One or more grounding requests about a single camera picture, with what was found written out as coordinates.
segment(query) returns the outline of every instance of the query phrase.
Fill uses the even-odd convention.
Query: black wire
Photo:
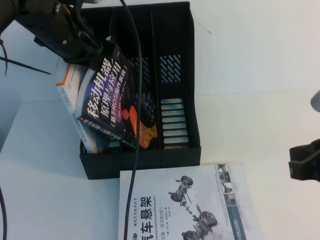
[[[1,191],[1,186],[0,186],[0,205],[1,205],[1,210],[2,210],[2,218],[3,218],[3,240],[7,240],[7,212],[6,212],[6,206],[5,206],[5,199],[4,195],[2,194]]]
[[[4,53],[4,59],[5,59],[5,74],[4,74],[4,76],[6,76],[7,70],[8,70],[8,56],[7,56],[7,51],[6,51],[6,48],[4,45],[4,41],[1,40],[1,38],[0,38],[0,45],[1,45],[3,53]]]
[[[139,60],[139,77],[138,77],[138,103],[137,103],[137,123],[136,123],[136,150],[135,150],[135,161],[134,161],[134,167],[132,170],[131,175],[131,182],[130,182],[130,188],[128,193],[128,199],[126,202],[126,208],[125,208],[125,222],[124,222],[124,236],[123,239],[127,240],[128,238],[128,225],[129,225],[129,212],[130,212],[130,203],[131,203],[131,197],[132,197],[132,191],[134,188],[135,183],[135,176],[136,176],[136,170],[138,166],[138,159],[139,159],[139,149],[140,149],[140,118],[141,118],[141,93],[142,93],[142,53],[141,53],[141,45],[139,40],[138,31],[134,22],[134,19],[132,18],[132,15],[130,13],[130,10],[128,6],[126,5],[124,0],[120,0],[124,7],[124,11],[130,20],[132,24],[132,28],[134,30],[134,38],[136,41],[137,51],[138,51],[138,60]]]

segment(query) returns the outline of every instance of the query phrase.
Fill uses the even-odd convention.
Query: black plastic tray
[[[129,9],[141,42],[143,80],[157,102],[157,149],[141,150],[138,169],[198,166],[201,146],[194,101],[195,29],[190,3]],[[120,16],[112,34],[131,64],[138,64],[134,33],[122,7],[88,8],[81,13],[101,38],[109,35],[113,16]],[[80,159],[88,179],[118,178],[120,171],[132,170],[135,150],[120,143],[106,154],[87,154],[81,143]]]

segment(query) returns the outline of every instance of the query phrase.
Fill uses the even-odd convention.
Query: white table
[[[8,240],[118,239],[119,179],[88,180],[79,144],[62,101],[21,105],[0,153]]]
[[[197,96],[201,164],[242,162],[266,240],[318,240],[320,183],[289,148],[320,137],[314,92]],[[21,105],[0,154],[8,240],[118,239],[119,180],[87,180],[62,102]]]

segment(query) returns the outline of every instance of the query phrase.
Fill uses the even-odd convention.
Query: book
[[[74,122],[87,153],[103,153],[108,147],[108,139],[75,118],[78,92],[88,68],[82,65],[68,64],[62,59],[56,67],[56,87]]]
[[[88,69],[79,89],[75,117],[131,147],[137,143],[138,76],[117,47],[103,59],[100,71]],[[142,85],[139,144],[157,144],[156,101]]]
[[[118,240],[131,175],[120,172]],[[138,170],[127,239],[262,240],[241,164]]]

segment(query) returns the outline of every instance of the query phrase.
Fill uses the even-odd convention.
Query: white book
[[[82,65],[68,64],[62,59],[56,67],[56,87],[70,113],[74,125],[81,137],[87,153],[102,153],[107,149],[107,138],[97,134],[75,118],[78,92],[88,68]]]
[[[131,175],[120,173],[118,240]],[[138,170],[127,239],[262,240],[241,164]]]

